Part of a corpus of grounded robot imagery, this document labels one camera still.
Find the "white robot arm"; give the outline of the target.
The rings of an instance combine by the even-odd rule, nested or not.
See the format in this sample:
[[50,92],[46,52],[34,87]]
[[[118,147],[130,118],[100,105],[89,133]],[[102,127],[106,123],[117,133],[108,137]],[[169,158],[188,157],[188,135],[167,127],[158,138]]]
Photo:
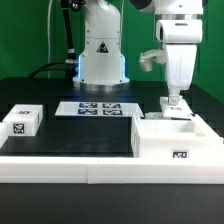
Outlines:
[[[147,31],[160,43],[158,49],[140,54],[141,68],[149,72],[154,62],[166,66],[168,97],[165,102],[177,105],[180,92],[192,82],[197,45],[202,41],[201,16],[208,0],[128,0],[135,10],[154,15],[152,22],[140,21],[132,32],[135,45]],[[125,76],[125,58],[121,53],[121,13],[106,0],[60,0],[68,41],[68,59],[74,63],[75,85],[114,87],[129,82]],[[70,11],[85,11],[85,48],[75,53],[70,28]]]

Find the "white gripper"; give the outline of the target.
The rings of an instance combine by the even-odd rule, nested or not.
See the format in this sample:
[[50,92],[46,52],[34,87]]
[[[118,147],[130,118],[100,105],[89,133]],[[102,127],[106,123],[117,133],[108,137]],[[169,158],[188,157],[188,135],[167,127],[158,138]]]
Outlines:
[[165,52],[169,105],[177,105],[182,99],[180,92],[191,85],[202,34],[201,20],[160,19],[156,22],[156,38]]

